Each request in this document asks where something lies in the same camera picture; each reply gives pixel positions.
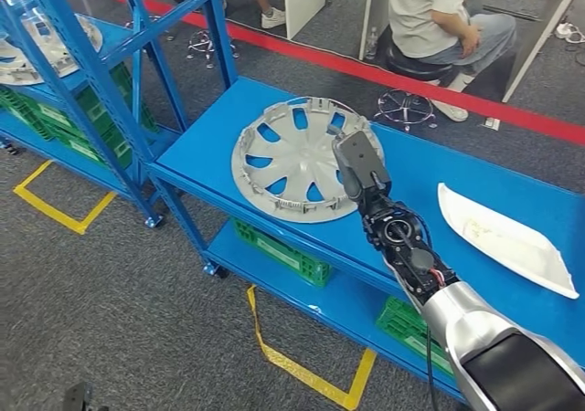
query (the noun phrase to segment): floor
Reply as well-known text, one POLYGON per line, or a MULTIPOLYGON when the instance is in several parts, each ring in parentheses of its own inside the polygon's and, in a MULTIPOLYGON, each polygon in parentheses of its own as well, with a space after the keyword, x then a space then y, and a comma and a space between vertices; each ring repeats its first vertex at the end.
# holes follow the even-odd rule
MULTIPOLYGON (((349 39, 358 29, 347 26, 359 17, 343 1, 334 0, 297 39, 356 54, 349 39)), ((85 2, 94 16, 117 23, 128 19, 125 7, 110 0, 72 2, 79 10, 85 2)), ((259 24, 251 0, 229 2, 228 16, 259 24)), ((283 0, 274 5, 282 6, 283 0)), ((585 0, 577 0, 570 17, 585 19, 585 0)), ((183 30, 175 41, 163 41, 163 47, 190 117, 196 118, 220 94, 220 81, 202 58, 185 59, 192 28, 183 30)), ((299 94, 334 98, 368 117, 385 90, 258 47, 239 47, 241 74, 299 94)), ((490 97, 485 93, 501 84, 506 63, 498 66, 470 91, 490 97)), ((145 99, 157 118, 167 121, 171 116, 168 104, 152 69, 144 70, 145 99)), ((553 38, 511 103, 585 125, 585 99, 577 89, 583 80, 585 68, 553 38)), ((506 124, 494 132, 478 126, 481 122, 476 116, 460 124, 440 120, 435 130, 413 133, 585 193, 585 149, 506 124)), ((170 216, 162 227, 148 229, 132 205, 116 198, 80 237, 12 192, 42 161, 31 151, 17 157, 0 153, 2 272, 8 282, 3 291, 4 354, 10 376, 3 382, 2 409, 60 409, 64 391, 81 380, 94 384, 96 406, 110 409, 340 409, 266 361, 254 335, 245 293, 248 285, 233 275, 224 280, 205 275, 199 258, 170 216)), ((73 217, 84 216, 106 193, 56 165, 30 189, 73 217)), ((226 218, 196 199, 183 199, 206 237, 226 218)), ((266 343, 339 388, 349 388, 364 349, 261 290, 257 297, 266 343)), ((442 410, 455 408, 448 397, 439 399, 442 410)), ((429 390, 378 358, 359 409, 426 411, 429 390)))

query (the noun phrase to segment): red floor stripe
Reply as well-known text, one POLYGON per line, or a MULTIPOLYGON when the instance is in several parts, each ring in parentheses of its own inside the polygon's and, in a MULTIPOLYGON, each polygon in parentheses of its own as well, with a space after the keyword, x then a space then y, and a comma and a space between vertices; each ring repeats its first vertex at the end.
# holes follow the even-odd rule
MULTIPOLYGON (((143 2, 149 12, 157 15, 163 15, 173 8, 172 5, 157 0, 143 0, 143 2)), ((188 14, 184 16, 183 21, 199 27, 204 27, 205 25, 205 17, 200 14, 188 14)), ((577 124, 553 119, 535 112, 522 110, 503 103, 485 100, 465 93, 456 93, 451 90, 433 87, 418 80, 399 76, 380 68, 373 68, 349 58, 340 57, 322 50, 316 50, 312 47, 294 44, 229 22, 228 22, 228 32, 234 39, 257 47, 263 47, 291 58, 303 60, 325 69, 331 69, 394 89, 405 90, 420 96, 441 100, 485 117, 494 117, 520 128, 585 146, 585 127, 577 124)))

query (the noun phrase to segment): water bottle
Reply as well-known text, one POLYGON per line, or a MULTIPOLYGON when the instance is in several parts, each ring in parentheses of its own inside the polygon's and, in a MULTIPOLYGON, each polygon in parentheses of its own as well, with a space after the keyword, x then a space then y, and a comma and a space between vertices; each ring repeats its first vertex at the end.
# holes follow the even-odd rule
POLYGON ((365 58, 368 61, 374 61, 376 59, 376 52, 378 50, 378 29, 377 27, 372 27, 372 31, 368 37, 365 42, 365 58))

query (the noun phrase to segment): robotic arm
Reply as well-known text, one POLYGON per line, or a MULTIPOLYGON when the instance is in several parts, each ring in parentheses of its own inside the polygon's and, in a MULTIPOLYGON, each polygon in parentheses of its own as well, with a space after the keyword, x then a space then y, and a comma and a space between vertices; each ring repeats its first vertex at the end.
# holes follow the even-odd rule
POLYGON ((473 409, 585 410, 585 373, 579 365, 494 310, 443 263, 422 218, 389 198, 388 171, 365 133, 338 132, 333 152, 368 242, 445 351, 473 409))

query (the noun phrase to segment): white sneaker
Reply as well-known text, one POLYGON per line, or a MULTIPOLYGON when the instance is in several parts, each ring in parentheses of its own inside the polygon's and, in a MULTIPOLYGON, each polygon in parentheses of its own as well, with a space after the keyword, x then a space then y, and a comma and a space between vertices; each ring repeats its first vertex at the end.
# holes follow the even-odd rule
MULTIPOLYGON (((462 73, 460 73, 459 75, 457 75, 457 78, 455 78, 455 80, 453 83, 451 83, 447 88, 449 90, 461 92, 463 88, 466 87, 467 84, 470 83, 472 80, 473 80, 473 78, 462 76, 462 73)), ((430 85, 434 85, 436 87, 439 85, 438 80, 430 80, 427 83, 430 85)), ((467 110, 463 110, 463 108, 454 107, 453 105, 448 105, 447 103, 439 102, 439 100, 431 99, 430 101, 433 102, 433 104, 435 105, 435 107, 437 108, 437 110, 442 112, 444 115, 448 117, 452 121, 466 121, 469 116, 469 113, 467 112, 467 110)))
POLYGON ((286 23, 285 12, 275 7, 272 8, 272 16, 262 14, 263 29, 272 29, 272 27, 281 26, 285 23, 286 23))
POLYGON ((431 100, 431 102, 437 107, 438 110, 452 121, 466 121, 469 116, 467 110, 463 110, 463 108, 454 107, 453 105, 448 105, 438 100, 431 100))

